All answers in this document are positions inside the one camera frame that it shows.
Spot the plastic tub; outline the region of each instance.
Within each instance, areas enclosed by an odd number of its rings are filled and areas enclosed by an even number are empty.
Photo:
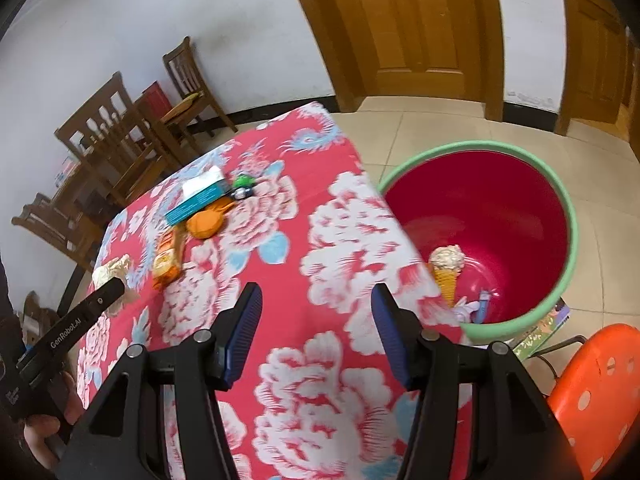
[[[484,323],[463,324],[475,343],[535,325],[571,279],[574,207],[551,168],[521,148],[490,140],[439,146],[398,167],[380,191],[425,262],[436,247],[460,245],[456,300],[492,293]]]

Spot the orange chair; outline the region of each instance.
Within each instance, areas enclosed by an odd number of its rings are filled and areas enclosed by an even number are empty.
[[[593,479],[640,412],[640,331],[614,324],[595,333],[571,359],[548,403],[584,480]]]

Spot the human hand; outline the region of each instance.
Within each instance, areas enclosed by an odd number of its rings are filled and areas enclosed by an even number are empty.
[[[74,379],[67,372],[62,372],[66,387],[69,390],[69,398],[66,401],[65,418],[73,425],[84,413],[82,401],[76,393]],[[38,462],[49,470],[55,468],[58,459],[47,447],[44,439],[58,432],[60,421],[50,415],[31,415],[24,423],[24,439],[27,441],[29,449]]]

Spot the green bucket rim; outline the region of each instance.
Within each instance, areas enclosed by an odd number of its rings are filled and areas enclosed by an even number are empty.
[[[496,339],[505,340],[507,338],[523,333],[526,329],[534,326],[543,317],[548,314],[551,309],[556,305],[558,299],[564,293],[572,275],[575,270],[575,263],[578,253],[578,221],[575,214],[574,205],[571,202],[569,193],[564,188],[562,181],[556,175],[556,173],[541,159],[537,158],[527,150],[523,150],[520,147],[507,144],[505,142],[498,142],[496,140],[463,140],[462,142],[453,142],[451,144],[444,144],[438,146],[432,150],[420,153],[404,164],[398,166],[382,179],[378,186],[378,190],[384,196],[384,194],[393,186],[398,178],[404,175],[407,171],[413,169],[415,166],[427,161],[437,158],[439,156],[448,155],[449,153],[468,152],[477,150],[487,150],[492,152],[505,153],[507,155],[515,156],[523,162],[534,167],[538,170],[554,188],[562,208],[565,211],[567,218],[567,232],[568,232],[568,254],[562,269],[562,275],[556,282],[554,288],[549,294],[534,308],[508,321],[502,321],[500,323],[489,324],[475,324],[475,323],[461,323],[461,327],[465,334],[472,341],[489,342]]]

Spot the toy ice cream cone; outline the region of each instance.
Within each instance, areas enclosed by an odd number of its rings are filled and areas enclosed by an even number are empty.
[[[449,306],[454,305],[456,282],[462,267],[465,265],[465,255],[457,245],[438,247],[429,256],[429,263],[433,270],[433,277],[440,287],[442,297]]]

